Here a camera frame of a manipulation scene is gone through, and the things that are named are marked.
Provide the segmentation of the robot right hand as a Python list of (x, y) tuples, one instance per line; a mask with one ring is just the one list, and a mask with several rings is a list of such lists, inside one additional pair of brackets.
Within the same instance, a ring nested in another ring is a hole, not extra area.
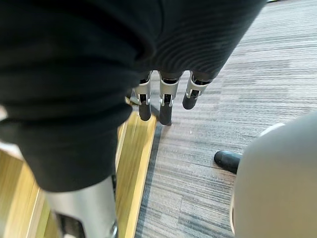
[(115, 238), (117, 129), (134, 90), (148, 120), (160, 75), (162, 124), (182, 73), (192, 109), (264, 0), (3, 0), (1, 141), (18, 146), (63, 237)]

